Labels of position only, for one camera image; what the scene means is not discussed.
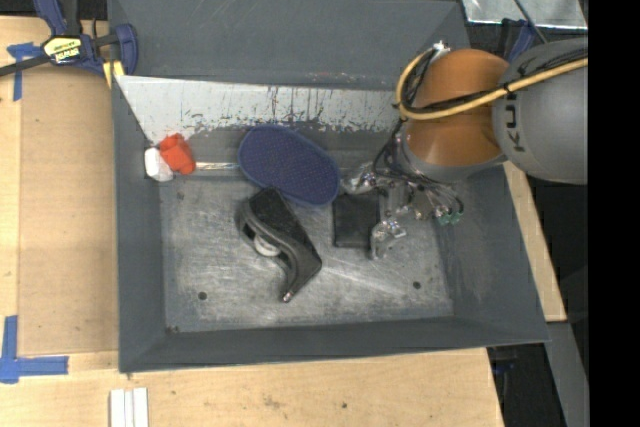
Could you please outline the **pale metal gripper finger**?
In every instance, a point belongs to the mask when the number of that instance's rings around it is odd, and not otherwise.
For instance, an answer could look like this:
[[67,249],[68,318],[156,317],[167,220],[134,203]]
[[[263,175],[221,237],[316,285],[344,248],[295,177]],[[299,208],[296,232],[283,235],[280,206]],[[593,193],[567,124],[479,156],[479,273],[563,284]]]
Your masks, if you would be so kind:
[[387,237],[404,237],[407,231],[399,216],[389,216],[381,221],[382,231]]
[[393,227],[387,222],[377,223],[369,236],[370,252],[372,260],[383,258],[389,244],[394,240]]

